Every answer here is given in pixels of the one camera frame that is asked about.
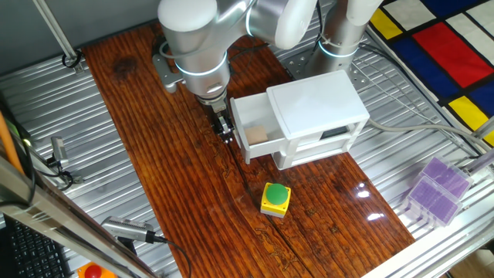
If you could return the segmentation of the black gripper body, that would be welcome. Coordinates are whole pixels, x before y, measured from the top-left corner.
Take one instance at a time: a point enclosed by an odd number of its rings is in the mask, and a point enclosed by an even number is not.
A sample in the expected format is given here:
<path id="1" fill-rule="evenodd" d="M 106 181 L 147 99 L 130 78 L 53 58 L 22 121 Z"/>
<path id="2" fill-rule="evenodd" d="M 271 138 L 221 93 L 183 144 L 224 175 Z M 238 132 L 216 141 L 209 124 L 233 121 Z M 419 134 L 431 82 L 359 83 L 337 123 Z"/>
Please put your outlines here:
<path id="1" fill-rule="evenodd" d="M 218 119 L 222 117 L 226 123 L 231 122 L 231 115 L 227 103 L 213 103 L 211 108 Z"/>

